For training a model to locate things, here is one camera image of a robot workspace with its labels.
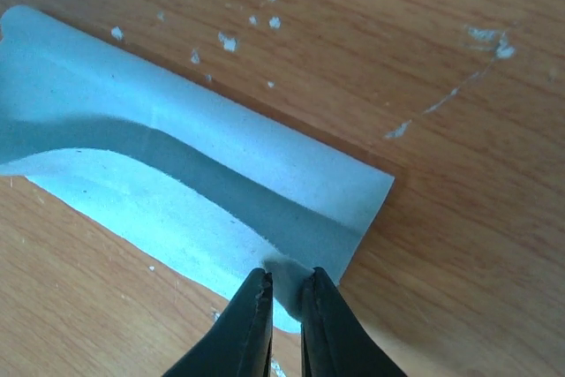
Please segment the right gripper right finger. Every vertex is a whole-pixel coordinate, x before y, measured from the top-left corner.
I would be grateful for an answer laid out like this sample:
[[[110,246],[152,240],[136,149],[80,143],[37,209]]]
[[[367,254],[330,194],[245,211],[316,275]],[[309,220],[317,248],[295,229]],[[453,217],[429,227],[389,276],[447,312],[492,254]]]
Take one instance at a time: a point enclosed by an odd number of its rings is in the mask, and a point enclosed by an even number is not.
[[[302,288],[301,361],[304,376],[404,376],[373,341],[323,268]]]

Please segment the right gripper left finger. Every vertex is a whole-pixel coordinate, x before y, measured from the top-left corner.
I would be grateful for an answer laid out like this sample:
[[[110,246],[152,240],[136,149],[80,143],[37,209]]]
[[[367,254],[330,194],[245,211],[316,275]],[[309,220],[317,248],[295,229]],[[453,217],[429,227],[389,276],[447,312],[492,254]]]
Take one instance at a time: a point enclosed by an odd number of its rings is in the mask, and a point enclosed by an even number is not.
[[[273,280],[253,269],[208,332],[166,376],[268,376],[273,338]]]

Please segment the light blue cleaning cloth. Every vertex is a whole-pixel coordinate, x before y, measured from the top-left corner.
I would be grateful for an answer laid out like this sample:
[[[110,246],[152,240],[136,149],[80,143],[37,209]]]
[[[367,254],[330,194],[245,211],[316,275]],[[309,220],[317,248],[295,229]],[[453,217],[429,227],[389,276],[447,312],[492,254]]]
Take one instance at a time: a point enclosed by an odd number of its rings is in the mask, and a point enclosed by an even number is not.
[[[2,174],[224,298],[265,267],[298,332],[291,291],[342,278],[394,179],[25,5],[1,32]]]

